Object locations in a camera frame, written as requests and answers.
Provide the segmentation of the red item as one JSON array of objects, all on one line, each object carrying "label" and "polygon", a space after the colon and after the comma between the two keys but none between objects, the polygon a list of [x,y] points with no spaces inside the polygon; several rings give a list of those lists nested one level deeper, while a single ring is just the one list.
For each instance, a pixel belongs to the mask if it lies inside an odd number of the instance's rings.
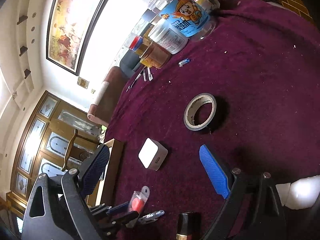
[{"label": "red item", "polygon": [[128,205],[128,211],[136,211],[141,214],[149,195],[150,189],[147,186],[143,186],[140,191],[134,191]]}]

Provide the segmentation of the clear lead refill case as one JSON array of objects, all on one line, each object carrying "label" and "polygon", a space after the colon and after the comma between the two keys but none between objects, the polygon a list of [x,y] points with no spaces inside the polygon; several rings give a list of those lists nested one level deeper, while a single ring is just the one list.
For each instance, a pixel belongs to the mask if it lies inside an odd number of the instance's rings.
[{"label": "clear lead refill case", "polygon": [[164,210],[159,210],[159,211],[149,213],[149,214],[139,218],[138,223],[142,224],[142,225],[153,223],[157,219],[159,219],[161,216],[163,216],[164,214],[165,214]]}]

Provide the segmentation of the white plug charger cube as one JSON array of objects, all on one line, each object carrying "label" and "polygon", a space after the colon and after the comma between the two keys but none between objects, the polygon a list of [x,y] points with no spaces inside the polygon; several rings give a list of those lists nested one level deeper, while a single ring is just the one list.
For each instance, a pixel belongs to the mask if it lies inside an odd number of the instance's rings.
[{"label": "white plug charger cube", "polygon": [[158,141],[147,138],[138,158],[146,169],[158,171],[168,154],[168,150]]}]

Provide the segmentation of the wooden glass door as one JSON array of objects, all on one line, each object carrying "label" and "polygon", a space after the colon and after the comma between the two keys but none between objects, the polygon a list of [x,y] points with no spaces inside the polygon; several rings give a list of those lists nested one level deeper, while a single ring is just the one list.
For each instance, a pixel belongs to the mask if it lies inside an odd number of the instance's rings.
[{"label": "wooden glass door", "polygon": [[9,209],[23,215],[36,177],[78,167],[99,145],[101,126],[87,114],[46,91],[35,106],[17,146]]}]

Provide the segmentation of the brown chair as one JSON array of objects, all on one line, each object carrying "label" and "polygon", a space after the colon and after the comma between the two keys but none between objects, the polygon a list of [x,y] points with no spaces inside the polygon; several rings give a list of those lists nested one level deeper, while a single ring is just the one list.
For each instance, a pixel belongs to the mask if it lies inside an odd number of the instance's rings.
[{"label": "brown chair", "polygon": [[108,126],[128,80],[119,67],[114,66],[110,69],[90,105],[87,113],[89,121]]}]

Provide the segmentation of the black tape roll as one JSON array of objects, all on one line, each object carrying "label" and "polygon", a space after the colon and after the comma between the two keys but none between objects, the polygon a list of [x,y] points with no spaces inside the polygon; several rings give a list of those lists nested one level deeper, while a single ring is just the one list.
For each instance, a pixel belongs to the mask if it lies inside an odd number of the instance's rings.
[{"label": "black tape roll", "polygon": [[[207,108],[208,116],[201,118],[201,111]],[[210,93],[201,93],[195,96],[186,106],[183,121],[184,125],[190,131],[201,131],[207,128],[212,122],[216,113],[216,99]]]}]

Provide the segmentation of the maroon velvet tablecloth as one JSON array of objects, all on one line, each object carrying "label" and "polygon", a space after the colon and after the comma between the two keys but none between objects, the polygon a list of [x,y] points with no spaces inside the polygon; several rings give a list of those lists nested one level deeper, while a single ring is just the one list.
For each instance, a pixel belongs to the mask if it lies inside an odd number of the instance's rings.
[{"label": "maroon velvet tablecloth", "polygon": [[[199,159],[202,145],[246,174],[277,183],[319,174],[319,31],[295,13],[259,0],[221,2],[217,28],[188,44],[153,80],[124,88],[106,139],[125,143],[114,202],[150,188],[158,221],[122,229],[119,239],[174,239],[179,213],[199,212],[206,231],[223,204]],[[182,67],[178,63],[190,59]],[[210,125],[190,131],[183,115],[201,93],[216,99]],[[168,154],[158,171],[138,154],[147,138]]]}]

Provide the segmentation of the black leather sofa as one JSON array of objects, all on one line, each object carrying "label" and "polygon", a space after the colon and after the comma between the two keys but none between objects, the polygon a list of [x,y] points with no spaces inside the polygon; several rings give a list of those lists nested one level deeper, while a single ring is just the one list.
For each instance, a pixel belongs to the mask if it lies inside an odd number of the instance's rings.
[{"label": "black leather sofa", "polygon": [[132,50],[128,50],[121,59],[119,67],[128,78],[131,78],[140,67],[139,55]]}]

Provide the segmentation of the brown label jar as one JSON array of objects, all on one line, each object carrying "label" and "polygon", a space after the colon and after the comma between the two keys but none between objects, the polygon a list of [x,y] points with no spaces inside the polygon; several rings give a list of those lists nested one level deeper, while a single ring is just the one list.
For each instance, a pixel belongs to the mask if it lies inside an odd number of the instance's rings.
[{"label": "brown label jar", "polygon": [[172,54],[159,44],[151,42],[146,51],[140,56],[140,63],[149,68],[161,69],[171,58]]}]

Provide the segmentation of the small blue clear capsule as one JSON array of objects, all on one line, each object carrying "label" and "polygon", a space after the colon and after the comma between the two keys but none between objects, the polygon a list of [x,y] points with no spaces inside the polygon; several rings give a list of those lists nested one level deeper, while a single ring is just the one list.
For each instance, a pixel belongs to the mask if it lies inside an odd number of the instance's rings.
[{"label": "small blue clear capsule", "polygon": [[183,65],[188,64],[189,62],[190,62],[190,59],[184,59],[178,63],[178,66],[182,67]]}]

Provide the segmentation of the white plastic tub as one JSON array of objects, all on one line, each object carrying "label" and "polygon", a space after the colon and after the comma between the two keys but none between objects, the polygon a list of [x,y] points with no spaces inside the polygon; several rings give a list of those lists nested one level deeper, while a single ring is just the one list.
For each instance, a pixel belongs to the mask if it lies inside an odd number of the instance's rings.
[{"label": "white plastic tub", "polygon": [[172,55],[179,53],[189,41],[177,28],[163,18],[151,29],[148,37]]}]

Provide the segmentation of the blue label clear jar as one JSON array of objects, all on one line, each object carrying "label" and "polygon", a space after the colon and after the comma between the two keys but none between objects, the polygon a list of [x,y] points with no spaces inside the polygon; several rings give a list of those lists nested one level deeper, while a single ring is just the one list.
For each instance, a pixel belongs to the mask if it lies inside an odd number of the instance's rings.
[{"label": "blue label clear jar", "polygon": [[194,42],[205,39],[216,27],[216,20],[194,0],[164,0],[158,15]]}]

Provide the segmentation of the framed wall painting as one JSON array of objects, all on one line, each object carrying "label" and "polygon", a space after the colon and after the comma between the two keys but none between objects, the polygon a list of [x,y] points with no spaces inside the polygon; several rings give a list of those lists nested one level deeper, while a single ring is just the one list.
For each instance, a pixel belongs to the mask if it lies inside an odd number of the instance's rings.
[{"label": "framed wall painting", "polygon": [[46,59],[67,72],[80,74],[92,32],[108,0],[53,0]]}]

